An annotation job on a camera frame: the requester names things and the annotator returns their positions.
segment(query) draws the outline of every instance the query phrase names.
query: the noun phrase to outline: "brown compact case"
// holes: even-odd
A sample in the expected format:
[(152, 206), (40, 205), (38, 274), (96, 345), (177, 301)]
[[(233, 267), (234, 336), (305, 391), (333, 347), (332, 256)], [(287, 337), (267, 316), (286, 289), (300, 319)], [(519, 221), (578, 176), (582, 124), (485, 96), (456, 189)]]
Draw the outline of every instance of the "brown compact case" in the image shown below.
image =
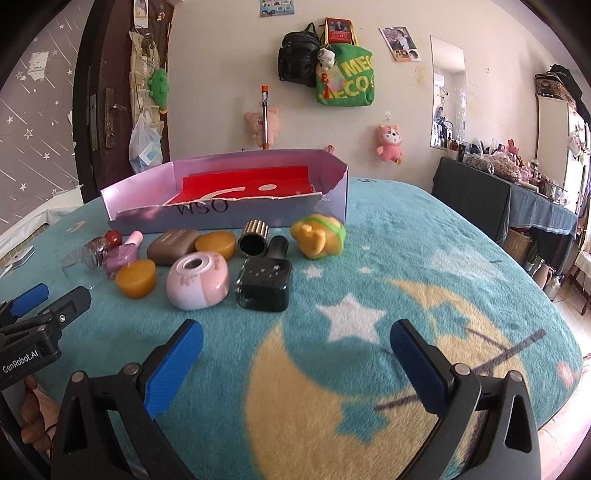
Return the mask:
[(172, 267), (179, 258), (195, 251), (197, 230), (169, 230), (154, 240), (146, 251), (148, 258), (161, 267)]

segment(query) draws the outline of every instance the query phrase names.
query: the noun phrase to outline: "door handle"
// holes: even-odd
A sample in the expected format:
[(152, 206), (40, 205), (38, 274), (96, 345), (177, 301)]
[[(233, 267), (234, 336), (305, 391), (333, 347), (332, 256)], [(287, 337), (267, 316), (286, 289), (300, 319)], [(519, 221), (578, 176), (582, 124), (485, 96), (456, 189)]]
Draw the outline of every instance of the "door handle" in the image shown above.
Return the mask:
[(115, 146), (115, 126), (113, 122), (113, 110), (126, 112), (127, 107), (115, 103), (115, 91), (112, 88), (105, 89), (105, 148)]

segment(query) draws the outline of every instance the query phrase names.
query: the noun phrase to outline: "black bottle cap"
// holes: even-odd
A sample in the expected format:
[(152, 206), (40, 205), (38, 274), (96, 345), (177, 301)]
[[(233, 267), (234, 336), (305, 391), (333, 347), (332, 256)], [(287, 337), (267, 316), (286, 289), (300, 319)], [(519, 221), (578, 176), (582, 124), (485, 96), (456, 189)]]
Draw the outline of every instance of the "black bottle cap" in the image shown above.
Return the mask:
[(274, 236), (269, 242), (264, 257), (274, 258), (275, 260), (284, 260), (289, 246), (290, 242), (287, 238), (281, 235)]

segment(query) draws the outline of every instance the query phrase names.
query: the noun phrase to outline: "silver cylinder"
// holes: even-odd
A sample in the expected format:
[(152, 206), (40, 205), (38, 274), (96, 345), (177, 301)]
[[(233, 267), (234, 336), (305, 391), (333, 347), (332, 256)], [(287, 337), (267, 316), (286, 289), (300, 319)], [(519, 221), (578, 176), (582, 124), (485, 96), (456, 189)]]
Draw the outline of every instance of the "silver cylinder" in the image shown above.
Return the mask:
[(265, 253), (269, 226), (262, 220), (251, 220), (242, 229), (238, 248), (244, 257), (258, 257)]

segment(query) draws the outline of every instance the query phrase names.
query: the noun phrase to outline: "stainless steel kettle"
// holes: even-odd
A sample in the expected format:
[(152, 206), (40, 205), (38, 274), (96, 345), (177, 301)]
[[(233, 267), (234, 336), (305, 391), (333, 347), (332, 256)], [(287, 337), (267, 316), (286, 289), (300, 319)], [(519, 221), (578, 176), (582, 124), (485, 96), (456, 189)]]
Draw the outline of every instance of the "stainless steel kettle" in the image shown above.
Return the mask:
[(560, 280), (561, 276), (554, 274), (550, 281), (544, 287), (544, 293), (550, 299), (550, 301), (554, 301), (556, 295), (558, 295), (558, 291), (560, 290)]

